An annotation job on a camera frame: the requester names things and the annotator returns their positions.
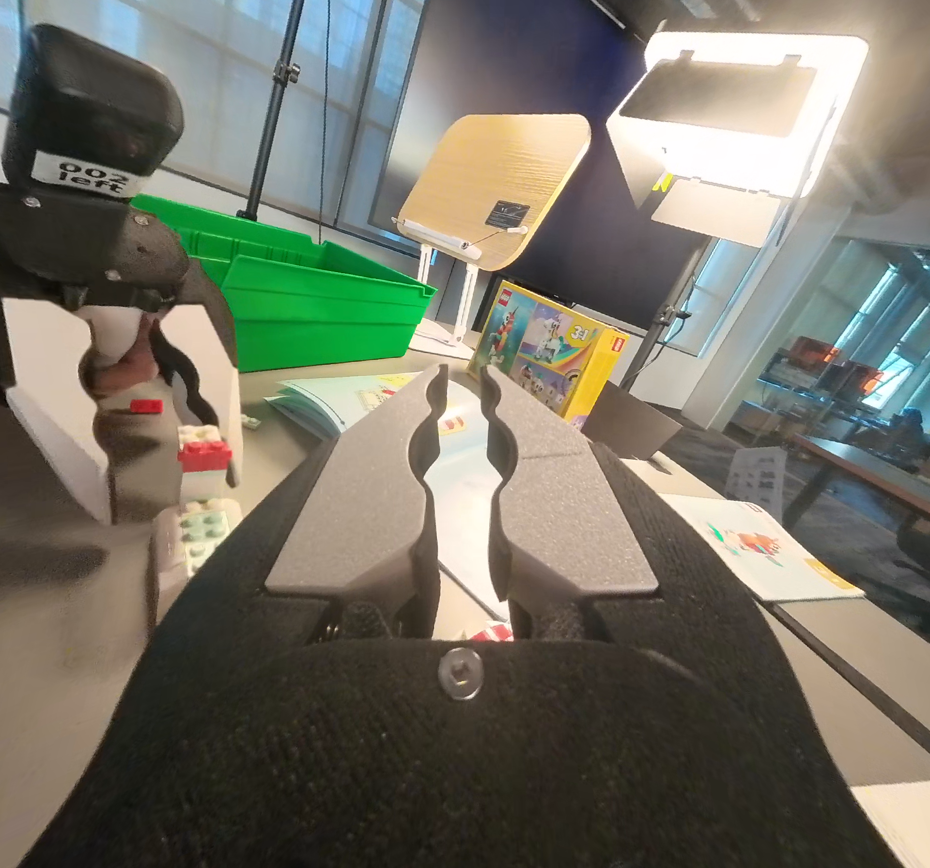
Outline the green plastic bin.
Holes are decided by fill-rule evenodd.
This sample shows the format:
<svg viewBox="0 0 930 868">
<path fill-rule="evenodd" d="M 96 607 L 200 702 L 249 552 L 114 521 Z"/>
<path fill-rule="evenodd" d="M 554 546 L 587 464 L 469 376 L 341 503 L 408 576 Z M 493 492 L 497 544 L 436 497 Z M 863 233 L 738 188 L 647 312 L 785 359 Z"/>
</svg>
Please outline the green plastic bin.
<svg viewBox="0 0 930 868">
<path fill-rule="evenodd" d="M 220 289 L 240 373 L 401 357 L 436 289 L 331 241 L 244 243 Z"/>
<path fill-rule="evenodd" d="M 240 256 L 299 267 L 325 262 L 324 247 L 307 234 L 149 195 L 138 195 L 131 204 L 173 230 L 218 287 Z"/>
</svg>

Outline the white lego build red top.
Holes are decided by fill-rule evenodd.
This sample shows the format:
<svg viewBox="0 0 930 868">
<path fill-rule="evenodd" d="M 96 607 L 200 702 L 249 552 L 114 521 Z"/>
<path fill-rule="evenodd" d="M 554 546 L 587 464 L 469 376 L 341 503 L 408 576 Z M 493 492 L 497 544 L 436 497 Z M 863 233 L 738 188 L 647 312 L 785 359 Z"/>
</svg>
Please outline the white lego build red top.
<svg viewBox="0 0 930 868">
<path fill-rule="evenodd" d="M 156 627 L 242 520 L 227 483 L 233 452 L 213 425 L 178 428 L 178 500 L 157 513 L 150 537 Z"/>
</svg>

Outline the person's left hand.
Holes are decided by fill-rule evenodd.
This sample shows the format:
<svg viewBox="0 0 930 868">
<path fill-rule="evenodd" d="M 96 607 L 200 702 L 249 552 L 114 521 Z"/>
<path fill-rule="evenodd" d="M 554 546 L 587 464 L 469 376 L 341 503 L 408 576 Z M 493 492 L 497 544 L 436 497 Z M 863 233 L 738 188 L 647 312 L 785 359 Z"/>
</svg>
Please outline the person's left hand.
<svg viewBox="0 0 930 868">
<path fill-rule="evenodd" d="M 143 316 L 132 346 L 115 363 L 91 369 L 85 385 L 89 396 L 100 400 L 114 397 L 134 386 L 148 383 L 160 372 L 152 345 L 153 334 L 159 332 L 156 318 Z"/>
</svg>

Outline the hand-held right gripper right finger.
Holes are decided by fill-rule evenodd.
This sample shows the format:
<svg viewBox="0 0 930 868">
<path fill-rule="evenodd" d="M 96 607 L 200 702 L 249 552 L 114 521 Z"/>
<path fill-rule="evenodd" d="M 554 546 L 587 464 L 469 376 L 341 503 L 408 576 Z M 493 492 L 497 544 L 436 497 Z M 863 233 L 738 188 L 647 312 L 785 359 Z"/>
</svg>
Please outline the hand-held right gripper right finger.
<svg viewBox="0 0 930 868">
<path fill-rule="evenodd" d="M 488 564 L 496 596 L 540 617 L 657 594 L 632 526 L 581 432 L 492 367 L 481 372 L 486 457 L 499 475 Z"/>
</svg>

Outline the illustrated instruction leaflet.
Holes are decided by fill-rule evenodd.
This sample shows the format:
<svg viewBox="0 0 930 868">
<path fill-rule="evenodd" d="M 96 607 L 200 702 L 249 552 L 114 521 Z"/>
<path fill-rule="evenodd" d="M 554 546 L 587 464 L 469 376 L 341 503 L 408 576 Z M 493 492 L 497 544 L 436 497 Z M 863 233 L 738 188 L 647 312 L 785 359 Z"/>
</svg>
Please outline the illustrated instruction leaflet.
<svg viewBox="0 0 930 868">
<path fill-rule="evenodd" d="M 863 598 L 750 502 L 662 494 L 763 604 Z"/>
</svg>

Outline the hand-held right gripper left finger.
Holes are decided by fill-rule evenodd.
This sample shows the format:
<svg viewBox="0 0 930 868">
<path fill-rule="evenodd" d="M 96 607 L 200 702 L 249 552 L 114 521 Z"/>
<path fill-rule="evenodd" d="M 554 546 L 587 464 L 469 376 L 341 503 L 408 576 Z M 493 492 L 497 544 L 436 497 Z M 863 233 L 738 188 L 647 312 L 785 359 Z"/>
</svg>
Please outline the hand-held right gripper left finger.
<svg viewBox="0 0 930 868">
<path fill-rule="evenodd" d="M 434 496 L 448 366 L 432 365 L 336 441 L 266 579 L 275 595 L 437 598 Z"/>
</svg>

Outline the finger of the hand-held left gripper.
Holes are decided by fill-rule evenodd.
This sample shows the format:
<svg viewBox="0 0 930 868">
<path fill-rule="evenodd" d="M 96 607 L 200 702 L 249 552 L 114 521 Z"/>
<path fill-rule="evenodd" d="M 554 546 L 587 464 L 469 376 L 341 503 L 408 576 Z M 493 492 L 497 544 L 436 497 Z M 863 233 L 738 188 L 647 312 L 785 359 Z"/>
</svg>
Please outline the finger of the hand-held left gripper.
<svg viewBox="0 0 930 868">
<path fill-rule="evenodd" d="M 7 402 L 73 499 L 109 526 L 110 459 L 95 436 L 97 402 L 80 374 L 91 347 L 90 328 L 46 301 L 2 303 L 15 372 Z"/>
<path fill-rule="evenodd" d="M 243 426 L 239 372 L 202 305 L 178 305 L 153 336 L 155 359 L 169 381 L 179 420 L 178 450 L 191 442 L 223 441 L 230 455 L 226 485 L 242 481 Z"/>
</svg>

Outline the yellow lego set box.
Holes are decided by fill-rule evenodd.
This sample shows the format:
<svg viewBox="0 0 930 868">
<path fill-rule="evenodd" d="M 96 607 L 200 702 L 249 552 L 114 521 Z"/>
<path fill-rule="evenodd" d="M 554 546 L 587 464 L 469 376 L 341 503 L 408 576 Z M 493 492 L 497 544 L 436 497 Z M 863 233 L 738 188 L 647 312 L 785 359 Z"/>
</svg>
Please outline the yellow lego set box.
<svg viewBox="0 0 930 868">
<path fill-rule="evenodd" d="M 629 341 L 624 331 L 503 281 L 468 373 L 496 368 L 580 429 Z"/>
</svg>

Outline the wooden book stand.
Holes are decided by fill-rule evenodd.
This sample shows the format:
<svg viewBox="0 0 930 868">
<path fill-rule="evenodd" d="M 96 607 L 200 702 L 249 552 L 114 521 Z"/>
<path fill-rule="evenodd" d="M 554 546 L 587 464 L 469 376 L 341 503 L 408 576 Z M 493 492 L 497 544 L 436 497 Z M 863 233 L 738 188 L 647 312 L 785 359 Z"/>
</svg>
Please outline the wooden book stand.
<svg viewBox="0 0 930 868">
<path fill-rule="evenodd" d="M 471 357 L 464 337 L 479 274 L 520 257 L 590 141 L 578 114 L 470 115 L 446 131 L 393 223 L 420 246 L 418 281 L 434 253 L 463 262 L 464 280 L 454 326 L 425 316 L 409 351 Z"/>
</svg>

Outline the closed white instruction booklet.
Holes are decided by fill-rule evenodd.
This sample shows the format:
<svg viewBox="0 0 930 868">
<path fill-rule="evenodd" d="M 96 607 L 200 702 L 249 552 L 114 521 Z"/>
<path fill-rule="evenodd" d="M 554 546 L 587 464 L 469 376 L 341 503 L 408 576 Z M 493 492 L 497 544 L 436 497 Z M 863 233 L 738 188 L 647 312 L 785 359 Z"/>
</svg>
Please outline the closed white instruction booklet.
<svg viewBox="0 0 930 868">
<path fill-rule="evenodd" d="M 929 866 L 929 781 L 851 788 L 902 866 Z"/>
</svg>

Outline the dark blue display panel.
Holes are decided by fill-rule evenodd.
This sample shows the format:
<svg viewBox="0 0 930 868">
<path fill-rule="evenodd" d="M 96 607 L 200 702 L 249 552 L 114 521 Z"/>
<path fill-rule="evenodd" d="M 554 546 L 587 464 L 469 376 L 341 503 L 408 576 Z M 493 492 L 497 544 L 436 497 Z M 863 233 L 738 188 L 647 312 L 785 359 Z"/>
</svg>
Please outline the dark blue display panel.
<svg viewBox="0 0 930 868">
<path fill-rule="evenodd" d="M 399 215 L 437 142 L 467 115 L 579 114 L 586 156 L 505 275 L 639 329 L 700 237 L 638 209 L 606 121 L 644 73 L 643 47 L 589 0 L 425 0 L 401 41 L 390 136 L 363 143 L 341 223 L 396 240 Z"/>
</svg>

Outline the bright studio light panel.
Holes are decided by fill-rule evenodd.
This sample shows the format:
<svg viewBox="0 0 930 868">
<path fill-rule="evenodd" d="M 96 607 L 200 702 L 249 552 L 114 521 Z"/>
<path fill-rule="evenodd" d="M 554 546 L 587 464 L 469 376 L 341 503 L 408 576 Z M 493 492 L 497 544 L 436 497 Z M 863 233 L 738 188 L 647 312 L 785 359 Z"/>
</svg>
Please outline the bright studio light panel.
<svg viewBox="0 0 930 868">
<path fill-rule="evenodd" d="M 813 190 L 868 52 L 856 36 L 658 31 L 606 121 L 634 205 L 762 247 Z"/>
</svg>

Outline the black light stand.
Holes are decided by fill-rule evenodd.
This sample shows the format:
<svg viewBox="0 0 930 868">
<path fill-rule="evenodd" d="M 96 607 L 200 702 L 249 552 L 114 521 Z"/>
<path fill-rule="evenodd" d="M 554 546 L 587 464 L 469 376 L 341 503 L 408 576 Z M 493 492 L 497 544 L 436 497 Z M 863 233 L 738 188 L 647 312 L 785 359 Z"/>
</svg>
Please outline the black light stand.
<svg viewBox="0 0 930 868">
<path fill-rule="evenodd" d="M 620 380 L 621 390 L 628 393 L 632 391 L 637 378 L 647 367 L 650 355 L 653 353 L 654 348 L 660 344 L 660 339 L 665 331 L 675 321 L 687 318 L 680 311 L 680 298 L 688 292 L 690 285 L 695 282 L 702 259 L 717 241 L 716 236 L 704 236 L 703 241 L 688 256 L 679 275 L 672 283 L 666 299 L 659 305 L 650 327 L 645 331 L 645 335 L 635 351 L 633 360 L 624 372 Z"/>
</svg>

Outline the open light blue instruction booklet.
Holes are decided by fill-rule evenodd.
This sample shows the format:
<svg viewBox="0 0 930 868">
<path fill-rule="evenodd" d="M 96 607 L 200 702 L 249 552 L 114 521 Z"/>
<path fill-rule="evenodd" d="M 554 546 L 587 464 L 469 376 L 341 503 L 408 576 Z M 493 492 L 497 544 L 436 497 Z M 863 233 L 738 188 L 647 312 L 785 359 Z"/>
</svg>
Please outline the open light blue instruction booklet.
<svg viewBox="0 0 930 868">
<path fill-rule="evenodd" d="M 344 433 L 408 385 L 417 372 L 291 379 L 265 400 L 321 439 Z M 509 621 L 488 565 L 491 498 L 500 476 L 486 456 L 488 423 L 480 398 L 449 381 L 447 408 L 438 420 L 440 455 L 426 474 L 434 496 L 441 569 L 490 618 Z"/>
</svg>

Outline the black tripod pole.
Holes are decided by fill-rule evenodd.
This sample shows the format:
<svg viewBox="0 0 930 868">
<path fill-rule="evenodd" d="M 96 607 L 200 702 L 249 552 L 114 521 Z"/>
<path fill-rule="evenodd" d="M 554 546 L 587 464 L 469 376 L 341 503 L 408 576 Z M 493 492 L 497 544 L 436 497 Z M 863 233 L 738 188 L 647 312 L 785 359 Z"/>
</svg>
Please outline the black tripod pole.
<svg viewBox="0 0 930 868">
<path fill-rule="evenodd" d="M 293 61 L 299 24 L 306 0 L 291 0 L 285 23 L 282 45 L 273 67 L 273 83 L 265 112 L 262 135 L 252 172 L 246 206 L 237 211 L 237 217 L 250 222 L 258 221 L 262 191 L 273 151 L 273 141 L 280 118 L 285 93 L 290 84 L 299 78 L 299 66 Z"/>
</svg>

